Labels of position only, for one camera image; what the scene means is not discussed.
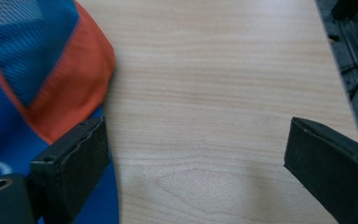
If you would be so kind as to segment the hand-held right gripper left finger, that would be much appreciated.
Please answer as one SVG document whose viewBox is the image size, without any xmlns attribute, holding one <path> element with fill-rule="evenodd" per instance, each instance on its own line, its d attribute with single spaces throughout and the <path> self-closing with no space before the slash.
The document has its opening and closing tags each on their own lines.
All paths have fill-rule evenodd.
<svg viewBox="0 0 358 224">
<path fill-rule="evenodd" d="M 77 124 L 30 162 L 46 224 L 72 224 L 110 163 L 105 118 Z"/>
</svg>

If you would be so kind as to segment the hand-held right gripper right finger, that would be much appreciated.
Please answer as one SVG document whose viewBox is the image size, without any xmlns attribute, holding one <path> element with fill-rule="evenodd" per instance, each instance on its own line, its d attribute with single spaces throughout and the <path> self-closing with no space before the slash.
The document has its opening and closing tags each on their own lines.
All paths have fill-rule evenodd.
<svg viewBox="0 0 358 224">
<path fill-rule="evenodd" d="M 339 224 L 358 224 L 358 143 L 313 120 L 292 118 L 284 167 Z"/>
</svg>

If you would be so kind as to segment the blue and orange cap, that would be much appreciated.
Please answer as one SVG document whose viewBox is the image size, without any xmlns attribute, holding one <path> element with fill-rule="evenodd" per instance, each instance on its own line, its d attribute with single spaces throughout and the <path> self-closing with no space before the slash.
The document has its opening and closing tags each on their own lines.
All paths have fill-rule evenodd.
<svg viewBox="0 0 358 224">
<path fill-rule="evenodd" d="M 30 162 L 103 116 L 114 50 L 77 0 L 0 0 L 0 224 L 46 224 Z M 110 163 L 72 224 L 119 224 Z"/>
</svg>

